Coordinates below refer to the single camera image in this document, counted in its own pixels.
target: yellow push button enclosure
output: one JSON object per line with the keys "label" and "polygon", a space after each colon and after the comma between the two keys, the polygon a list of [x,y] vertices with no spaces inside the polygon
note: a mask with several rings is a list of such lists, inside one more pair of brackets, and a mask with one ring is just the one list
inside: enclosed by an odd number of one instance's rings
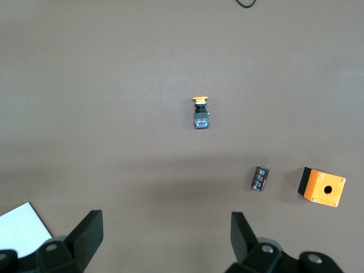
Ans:
{"label": "yellow push button enclosure", "polygon": [[337,207],[346,179],[305,167],[298,193],[311,202]]}

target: black hole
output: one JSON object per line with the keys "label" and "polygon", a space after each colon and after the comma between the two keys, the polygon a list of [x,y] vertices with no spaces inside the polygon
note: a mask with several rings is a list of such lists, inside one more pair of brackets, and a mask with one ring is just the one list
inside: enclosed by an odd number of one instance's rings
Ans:
{"label": "black hole", "polygon": [[332,192],[332,188],[331,186],[326,186],[325,189],[324,189],[324,192],[328,195],[329,193]]}

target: gray floor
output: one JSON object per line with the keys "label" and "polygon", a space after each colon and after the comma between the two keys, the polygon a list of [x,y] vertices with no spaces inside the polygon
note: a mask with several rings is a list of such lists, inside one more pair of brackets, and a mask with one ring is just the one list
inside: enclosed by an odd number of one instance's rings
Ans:
{"label": "gray floor", "polygon": [[[364,1],[1,1],[0,214],[91,209],[96,272],[224,272],[231,211],[361,272]],[[209,96],[210,128],[193,127]],[[271,172],[250,189],[255,166]],[[338,208],[297,194],[344,176]]]}

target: capacitor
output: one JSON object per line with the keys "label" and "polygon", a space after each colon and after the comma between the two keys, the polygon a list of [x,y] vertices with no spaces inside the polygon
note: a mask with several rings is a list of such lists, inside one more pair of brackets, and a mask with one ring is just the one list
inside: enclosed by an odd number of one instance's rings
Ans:
{"label": "capacitor", "polygon": [[257,167],[255,171],[253,183],[251,187],[253,190],[262,192],[264,190],[264,186],[266,185],[267,177],[268,177],[269,169],[264,167]]}

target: round hole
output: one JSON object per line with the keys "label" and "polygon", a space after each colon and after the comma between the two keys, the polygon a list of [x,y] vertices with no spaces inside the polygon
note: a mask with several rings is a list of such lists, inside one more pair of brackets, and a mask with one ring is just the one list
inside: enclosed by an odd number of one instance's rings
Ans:
{"label": "round hole", "polygon": [[51,245],[47,246],[47,247],[45,248],[45,250],[46,250],[46,251],[52,251],[52,250],[54,250],[54,249],[56,249],[56,248],[57,248],[57,245],[55,245],[55,244],[53,243],[53,244],[51,244]]}
{"label": "round hole", "polygon": [[324,189],[324,192],[328,195],[329,193],[332,192],[332,187],[331,186],[326,186]]}

